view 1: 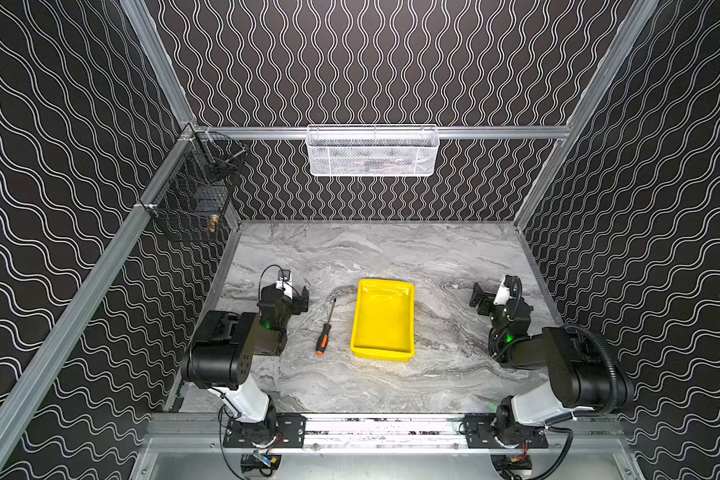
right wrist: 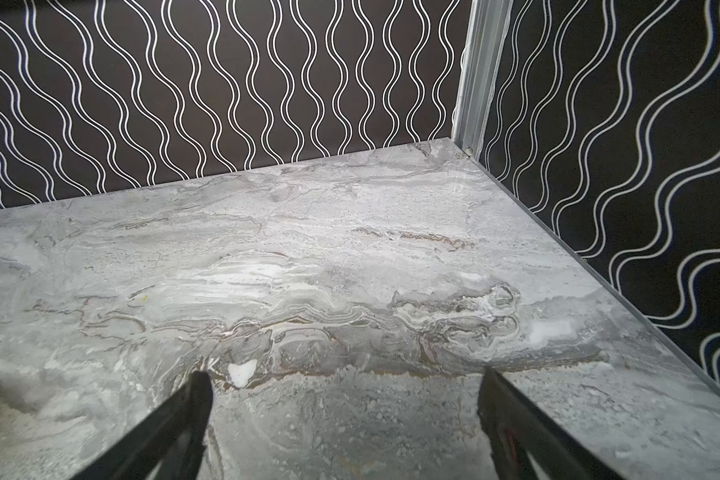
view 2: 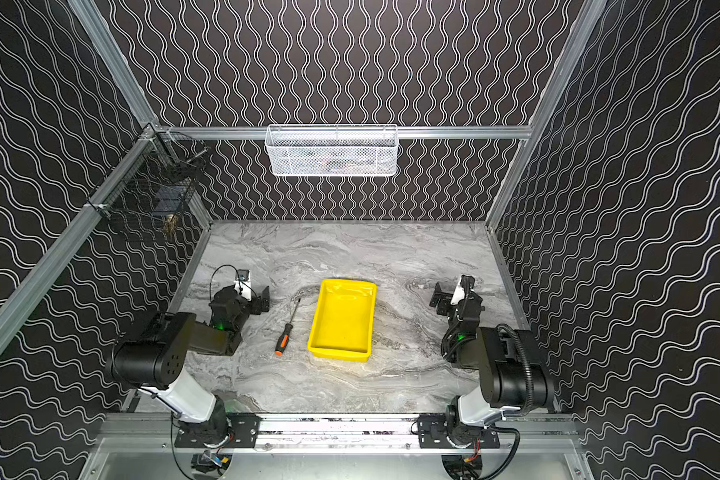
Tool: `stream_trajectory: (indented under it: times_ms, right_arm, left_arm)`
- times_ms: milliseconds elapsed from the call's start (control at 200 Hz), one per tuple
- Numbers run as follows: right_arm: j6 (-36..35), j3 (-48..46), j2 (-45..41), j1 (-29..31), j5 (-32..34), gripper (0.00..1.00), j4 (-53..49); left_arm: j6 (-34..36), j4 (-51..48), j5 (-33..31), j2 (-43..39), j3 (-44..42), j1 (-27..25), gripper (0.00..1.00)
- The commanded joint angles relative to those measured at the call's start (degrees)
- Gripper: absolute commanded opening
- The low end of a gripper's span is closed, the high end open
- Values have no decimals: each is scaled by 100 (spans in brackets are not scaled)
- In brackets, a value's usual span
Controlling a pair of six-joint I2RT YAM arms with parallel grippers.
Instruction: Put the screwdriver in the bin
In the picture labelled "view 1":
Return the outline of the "orange black handled screwdriver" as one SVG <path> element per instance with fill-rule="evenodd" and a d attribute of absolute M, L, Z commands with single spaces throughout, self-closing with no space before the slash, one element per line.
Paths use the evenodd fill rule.
<path fill-rule="evenodd" d="M 331 330 L 331 320 L 332 320 L 332 315 L 333 315 L 333 312 L 335 309 L 335 305 L 336 305 L 336 298 L 334 298 L 331 301 L 327 319 L 323 323 L 322 330 L 316 341 L 315 354 L 318 356 L 323 356 L 325 353 L 325 350 L 327 348 L 328 341 L 329 341 L 329 334 L 330 334 L 330 330 Z"/>

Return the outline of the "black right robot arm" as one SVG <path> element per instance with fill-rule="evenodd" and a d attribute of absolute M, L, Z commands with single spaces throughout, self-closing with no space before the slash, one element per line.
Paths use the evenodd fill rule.
<path fill-rule="evenodd" d="M 519 277 L 503 277 L 493 292 L 474 283 L 469 305 L 489 320 L 488 351 L 500 367 L 548 375 L 531 390 L 504 398 L 473 435 L 486 432 L 504 448 L 536 448 L 541 432 L 558 423 L 609 415 L 633 402 L 633 381 L 601 335 L 574 324 L 528 333 L 533 307 Z"/>

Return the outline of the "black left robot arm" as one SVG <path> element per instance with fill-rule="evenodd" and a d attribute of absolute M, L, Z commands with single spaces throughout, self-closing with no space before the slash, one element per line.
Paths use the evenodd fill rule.
<path fill-rule="evenodd" d="M 288 283 L 263 287 L 256 312 L 212 310 L 203 318 L 181 362 L 182 380 L 222 401 L 222 439 L 233 447 L 293 447 L 298 427 L 277 413 L 271 396 L 252 374 L 256 356 L 281 355 L 294 315 L 309 309 L 309 290 L 295 292 Z"/>

